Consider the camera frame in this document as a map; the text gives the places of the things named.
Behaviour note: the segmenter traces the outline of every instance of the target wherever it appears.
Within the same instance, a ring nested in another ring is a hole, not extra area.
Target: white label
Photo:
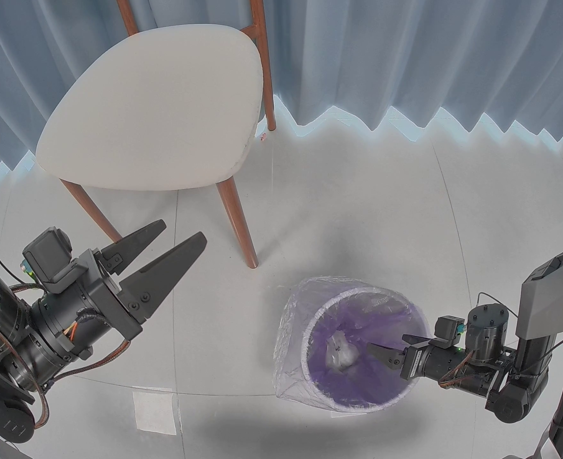
[[[415,371],[417,371],[417,366],[420,364],[421,356],[422,356],[422,351],[418,350],[417,355],[415,356],[415,362],[413,363],[413,367],[411,368],[411,373],[408,375],[409,378],[415,376]]]

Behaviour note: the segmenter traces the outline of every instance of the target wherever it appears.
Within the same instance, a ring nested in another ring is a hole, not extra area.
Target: clear plastic liner
[[[404,333],[429,335],[420,309],[400,293],[354,279],[304,280],[279,325],[275,394],[331,411],[388,408],[416,379],[401,379],[367,353],[366,344],[404,348]]]

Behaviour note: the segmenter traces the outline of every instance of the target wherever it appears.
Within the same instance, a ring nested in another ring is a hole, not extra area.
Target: purple trash can
[[[428,336],[421,310],[403,295],[362,281],[302,281],[285,306],[275,345],[275,394],[338,412],[389,408],[405,381],[366,352],[371,342],[404,348],[403,333]]]

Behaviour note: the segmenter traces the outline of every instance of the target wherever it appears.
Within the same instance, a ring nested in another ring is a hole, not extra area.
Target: white paper square
[[[177,435],[171,393],[133,391],[134,419],[139,430]]]

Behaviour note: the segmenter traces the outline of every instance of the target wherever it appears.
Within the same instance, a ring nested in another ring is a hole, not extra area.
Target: blue curtain
[[[140,30],[244,27],[248,0],[130,0]],[[563,136],[563,0],[264,0],[275,93],[298,124],[336,105],[376,128],[442,106]],[[0,161],[35,145],[73,81],[126,36],[115,0],[0,0]]]

